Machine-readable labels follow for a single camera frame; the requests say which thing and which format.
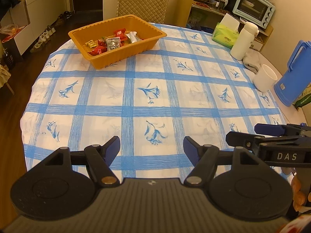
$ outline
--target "oven door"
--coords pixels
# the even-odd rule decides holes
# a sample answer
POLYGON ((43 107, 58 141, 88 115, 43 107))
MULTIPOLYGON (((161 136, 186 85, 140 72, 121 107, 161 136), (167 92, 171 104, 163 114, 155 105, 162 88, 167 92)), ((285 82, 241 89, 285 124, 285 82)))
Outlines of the oven door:
POLYGON ((269 7, 265 0, 237 0, 233 13, 261 25, 269 7))

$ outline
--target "blue thermos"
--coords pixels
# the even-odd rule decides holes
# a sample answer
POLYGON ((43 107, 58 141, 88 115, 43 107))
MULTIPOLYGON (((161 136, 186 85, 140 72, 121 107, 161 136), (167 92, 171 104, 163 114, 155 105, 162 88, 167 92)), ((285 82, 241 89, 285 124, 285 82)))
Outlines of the blue thermos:
POLYGON ((287 67, 274 91, 284 105, 290 106, 311 81, 311 41, 299 41, 287 67))

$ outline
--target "gray cloth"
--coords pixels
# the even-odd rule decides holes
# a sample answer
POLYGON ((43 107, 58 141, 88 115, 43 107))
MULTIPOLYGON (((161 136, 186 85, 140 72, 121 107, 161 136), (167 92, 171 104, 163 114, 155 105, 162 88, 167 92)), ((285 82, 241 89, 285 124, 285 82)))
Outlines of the gray cloth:
POLYGON ((258 51, 249 49, 243 58, 244 66, 257 74, 261 68, 258 51))

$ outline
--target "red candy wrapper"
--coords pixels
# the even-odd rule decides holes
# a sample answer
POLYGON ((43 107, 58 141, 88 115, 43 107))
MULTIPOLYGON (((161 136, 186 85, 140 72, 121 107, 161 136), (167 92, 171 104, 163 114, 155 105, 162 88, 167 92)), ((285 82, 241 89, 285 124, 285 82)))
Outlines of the red candy wrapper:
POLYGON ((91 54, 92 56, 96 56, 96 55, 99 55, 103 52, 106 52, 107 51, 107 47, 105 46, 96 46, 95 49, 91 52, 89 52, 89 54, 91 54))
POLYGON ((114 34, 116 35, 116 37, 120 37, 121 41, 124 41, 128 39, 127 36, 125 36, 125 31, 126 29, 123 28, 123 29, 114 31, 114 34))
POLYGON ((107 46, 106 42, 104 40, 101 40, 101 39, 98 40, 97 43, 99 46, 107 46))

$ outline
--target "white bottle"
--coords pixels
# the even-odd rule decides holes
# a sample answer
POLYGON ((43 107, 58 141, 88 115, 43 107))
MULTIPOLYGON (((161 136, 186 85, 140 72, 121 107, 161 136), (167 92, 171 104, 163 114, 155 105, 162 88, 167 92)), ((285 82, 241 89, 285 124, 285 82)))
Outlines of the white bottle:
POLYGON ((247 22, 230 51, 231 56, 237 60, 242 60, 245 53, 248 51, 251 42, 254 40, 257 31, 257 25, 247 22))

